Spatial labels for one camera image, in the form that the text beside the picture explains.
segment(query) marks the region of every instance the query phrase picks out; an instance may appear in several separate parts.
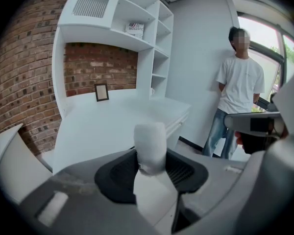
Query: blue jeans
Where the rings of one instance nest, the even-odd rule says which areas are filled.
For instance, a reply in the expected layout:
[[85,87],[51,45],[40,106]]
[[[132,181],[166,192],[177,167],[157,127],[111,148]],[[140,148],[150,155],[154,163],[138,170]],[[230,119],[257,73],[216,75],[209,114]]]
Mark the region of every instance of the blue jeans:
[[231,159],[234,151],[237,148],[237,143],[234,136],[234,131],[228,130],[223,123],[224,117],[226,115],[228,115],[226,112],[220,110],[219,108],[217,109],[208,139],[206,141],[204,149],[202,150],[203,155],[212,157],[217,143],[221,138],[225,137],[226,140],[222,149],[221,158]]

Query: tree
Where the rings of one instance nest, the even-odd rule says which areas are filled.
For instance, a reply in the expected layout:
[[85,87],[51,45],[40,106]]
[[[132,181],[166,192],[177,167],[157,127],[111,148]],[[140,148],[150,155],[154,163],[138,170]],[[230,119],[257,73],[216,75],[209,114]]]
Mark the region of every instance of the tree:
[[[272,49],[273,51],[279,53],[279,50],[277,47],[271,46],[270,49]],[[287,59],[289,59],[291,62],[294,63],[294,47],[293,49],[291,49],[289,46],[285,45],[285,49],[286,49],[286,57]]]

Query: brick wall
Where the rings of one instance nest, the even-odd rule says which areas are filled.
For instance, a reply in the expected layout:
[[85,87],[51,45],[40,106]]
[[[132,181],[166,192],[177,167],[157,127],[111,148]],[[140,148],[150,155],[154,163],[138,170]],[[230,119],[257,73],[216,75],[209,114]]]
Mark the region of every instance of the brick wall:
[[137,52],[100,44],[70,43],[65,55],[67,96],[94,92],[95,83],[107,83],[108,90],[136,88]]
[[[66,0],[27,0],[0,40],[0,133],[19,131],[35,154],[54,149],[61,122],[51,75],[57,22]],[[137,54],[103,45],[68,45],[67,94],[93,91],[97,81],[109,89],[135,87]]]

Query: picture frame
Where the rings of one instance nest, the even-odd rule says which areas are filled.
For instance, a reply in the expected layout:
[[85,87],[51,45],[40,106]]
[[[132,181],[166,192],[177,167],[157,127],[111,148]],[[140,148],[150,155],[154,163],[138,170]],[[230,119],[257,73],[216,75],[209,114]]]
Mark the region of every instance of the picture frame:
[[95,93],[97,102],[109,100],[107,84],[95,84]]

